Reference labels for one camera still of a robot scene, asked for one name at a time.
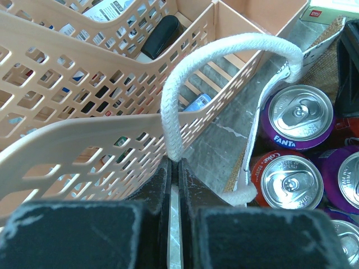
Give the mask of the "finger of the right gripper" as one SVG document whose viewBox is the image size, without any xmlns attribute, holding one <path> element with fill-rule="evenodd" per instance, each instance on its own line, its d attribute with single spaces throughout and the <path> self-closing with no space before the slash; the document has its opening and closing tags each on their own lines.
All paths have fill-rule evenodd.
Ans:
<svg viewBox="0 0 359 269">
<path fill-rule="evenodd" d="M 358 116 L 358 20 L 346 22 L 337 43 L 338 92 L 334 108 L 339 117 Z"/>
</svg>

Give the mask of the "red soda can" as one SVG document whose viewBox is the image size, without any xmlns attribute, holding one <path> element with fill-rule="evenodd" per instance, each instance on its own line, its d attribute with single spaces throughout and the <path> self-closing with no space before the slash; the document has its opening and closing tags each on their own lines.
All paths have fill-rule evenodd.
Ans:
<svg viewBox="0 0 359 269">
<path fill-rule="evenodd" d="M 335 124 L 334 137 L 341 145 L 358 146 L 358 117 L 338 118 Z"/>
<path fill-rule="evenodd" d="M 305 155 L 292 150 L 274 150 L 252 158 L 251 181 L 261 207 L 315 209 L 324 194 L 323 178 Z"/>
</svg>

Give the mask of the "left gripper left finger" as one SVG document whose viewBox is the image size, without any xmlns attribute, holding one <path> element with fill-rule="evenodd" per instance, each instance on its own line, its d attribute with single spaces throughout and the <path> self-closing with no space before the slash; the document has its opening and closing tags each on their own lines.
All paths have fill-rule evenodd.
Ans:
<svg viewBox="0 0 359 269">
<path fill-rule="evenodd" d="M 121 201 L 32 201 L 1 232 L 2 268 L 167 268 L 172 163 Z"/>
</svg>

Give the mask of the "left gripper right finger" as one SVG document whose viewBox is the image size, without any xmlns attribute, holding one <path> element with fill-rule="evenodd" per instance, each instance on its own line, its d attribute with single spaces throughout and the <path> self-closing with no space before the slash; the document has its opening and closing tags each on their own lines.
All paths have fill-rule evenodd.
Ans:
<svg viewBox="0 0 359 269">
<path fill-rule="evenodd" d="M 233 207 L 178 164 L 183 268 L 349 268 L 327 214 Z"/>
</svg>

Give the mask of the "purple soda can front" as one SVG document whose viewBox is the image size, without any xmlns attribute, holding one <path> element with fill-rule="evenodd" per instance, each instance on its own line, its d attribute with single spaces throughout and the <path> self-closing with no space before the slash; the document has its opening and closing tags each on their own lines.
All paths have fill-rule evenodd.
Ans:
<svg viewBox="0 0 359 269">
<path fill-rule="evenodd" d="M 311 160 L 323 178 L 329 202 L 346 213 L 358 215 L 358 146 L 316 152 Z"/>
</svg>

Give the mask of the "brown canvas tote bag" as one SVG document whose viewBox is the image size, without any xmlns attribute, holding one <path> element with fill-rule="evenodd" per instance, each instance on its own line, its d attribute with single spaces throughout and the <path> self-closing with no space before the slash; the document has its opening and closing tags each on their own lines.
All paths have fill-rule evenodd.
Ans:
<svg viewBox="0 0 359 269">
<path fill-rule="evenodd" d="M 337 17 L 326 29 L 329 34 L 328 38 L 305 52 L 297 45 L 283 38 L 267 34 L 244 33 L 222 38 L 196 49 L 174 68 L 163 87 L 160 115 L 168 157 L 174 162 L 179 162 L 183 155 L 183 144 L 180 135 L 177 101 L 180 86 L 190 74 L 210 60 L 243 50 L 264 50 L 286 58 L 286 63 L 264 86 L 259 96 L 254 122 L 250 131 L 251 138 L 248 139 L 242 165 L 237 176 L 237 180 L 244 183 L 243 187 L 233 192 L 216 194 L 205 184 L 200 183 L 198 187 L 193 188 L 196 198 L 199 198 L 200 201 L 208 199 L 209 202 L 216 205 L 225 206 L 243 206 L 255 198 L 257 191 L 254 184 L 249 181 L 248 169 L 250 157 L 255 146 L 254 139 L 259 128 L 260 108 L 264 105 L 269 95 L 274 93 L 279 86 L 294 84 L 304 76 L 313 66 L 316 59 L 321 57 L 324 50 L 340 34 L 346 21 L 345 17 Z"/>
</svg>

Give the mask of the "purple soda can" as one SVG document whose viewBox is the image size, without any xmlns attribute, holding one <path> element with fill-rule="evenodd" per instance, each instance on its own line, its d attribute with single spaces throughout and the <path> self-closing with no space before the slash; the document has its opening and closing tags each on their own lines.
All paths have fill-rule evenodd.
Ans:
<svg viewBox="0 0 359 269">
<path fill-rule="evenodd" d="M 260 136 L 274 148 L 306 151 L 324 142 L 334 129 L 332 102 L 322 90 L 294 85 L 278 90 L 260 113 Z"/>
<path fill-rule="evenodd" d="M 311 160 L 323 178 L 329 202 L 346 213 L 358 215 L 358 146 L 316 152 Z"/>
</svg>

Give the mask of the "purple Fanta can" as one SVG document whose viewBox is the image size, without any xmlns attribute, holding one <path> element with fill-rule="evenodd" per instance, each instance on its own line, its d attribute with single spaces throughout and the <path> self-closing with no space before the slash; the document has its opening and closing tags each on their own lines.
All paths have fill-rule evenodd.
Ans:
<svg viewBox="0 0 359 269">
<path fill-rule="evenodd" d="M 323 209 L 332 220 L 344 253 L 352 268 L 358 268 L 358 222 L 349 214 L 326 207 Z"/>
</svg>

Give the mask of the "red soda can front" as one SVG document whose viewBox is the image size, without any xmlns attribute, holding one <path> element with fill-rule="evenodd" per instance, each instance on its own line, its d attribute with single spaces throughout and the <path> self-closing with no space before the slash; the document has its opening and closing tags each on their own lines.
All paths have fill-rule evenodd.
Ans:
<svg viewBox="0 0 359 269">
<path fill-rule="evenodd" d="M 338 118 L 335 124 L 334 137 L 341 145 L 358 146 L 358 117 Z"/>
</svg>

